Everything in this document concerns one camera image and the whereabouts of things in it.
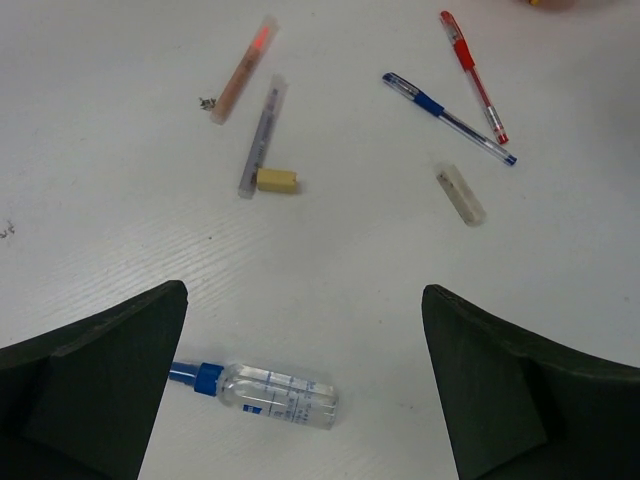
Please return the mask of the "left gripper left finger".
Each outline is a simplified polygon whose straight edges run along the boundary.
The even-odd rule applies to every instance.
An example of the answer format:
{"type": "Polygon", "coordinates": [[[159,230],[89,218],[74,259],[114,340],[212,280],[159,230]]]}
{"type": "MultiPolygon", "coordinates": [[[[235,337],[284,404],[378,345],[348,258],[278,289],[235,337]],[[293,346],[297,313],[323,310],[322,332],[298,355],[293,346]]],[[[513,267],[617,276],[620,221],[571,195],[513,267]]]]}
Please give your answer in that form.
{"type": "Polygon", "coordinates": [[[171,280],[2,348],[2,478],[137,478],[187,306],[171,280]]]}

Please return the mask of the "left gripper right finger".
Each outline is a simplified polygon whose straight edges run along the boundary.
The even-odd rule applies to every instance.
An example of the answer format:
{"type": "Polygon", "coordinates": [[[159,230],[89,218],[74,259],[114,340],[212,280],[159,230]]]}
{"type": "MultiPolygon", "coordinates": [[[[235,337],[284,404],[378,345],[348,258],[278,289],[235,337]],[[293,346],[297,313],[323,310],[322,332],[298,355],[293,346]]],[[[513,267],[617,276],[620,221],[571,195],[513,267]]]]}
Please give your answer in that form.
{"type": "Polygon", "coordinates": [[[636,479],[639,370],[496,317],[440,285],[423,327],[461,479],[636,479]]]}

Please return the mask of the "pink capped pen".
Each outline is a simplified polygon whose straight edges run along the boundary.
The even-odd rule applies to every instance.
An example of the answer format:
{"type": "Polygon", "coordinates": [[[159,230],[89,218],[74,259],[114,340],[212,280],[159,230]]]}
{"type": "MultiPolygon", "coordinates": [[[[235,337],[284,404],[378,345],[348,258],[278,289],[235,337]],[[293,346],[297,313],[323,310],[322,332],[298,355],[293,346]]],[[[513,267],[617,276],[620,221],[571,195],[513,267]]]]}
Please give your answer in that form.
{"type": "Polygon", "coordinates": [[[222,93],[215,100],[215,105],[211,109],[211,119],[214,123],[223,125],[227,121],[278,31],[279,24],[276,18],[272,15],[267,15],[260,24],[222,93]]]}

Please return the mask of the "red gel pen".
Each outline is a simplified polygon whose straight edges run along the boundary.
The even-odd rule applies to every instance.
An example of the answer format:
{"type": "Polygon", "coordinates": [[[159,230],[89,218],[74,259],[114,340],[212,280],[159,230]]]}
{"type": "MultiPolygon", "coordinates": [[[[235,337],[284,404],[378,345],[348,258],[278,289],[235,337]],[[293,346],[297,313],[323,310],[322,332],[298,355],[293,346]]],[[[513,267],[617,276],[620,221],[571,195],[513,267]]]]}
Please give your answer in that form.
{"type": "Polygon", "coordinates": [[[476,63],[471,55],[462,30],[460,29],[455,17],[449,11],[441,11],[439,17],[461,68],[469,78],[469,81],[475,91],[490,130],[492,131],[497,143],[499,145],[505,145],[509,141],[509,138],[504,128],[504,124],[501,121],[495,105],[491,101],[480,78],[476,68],[476,63]]]}

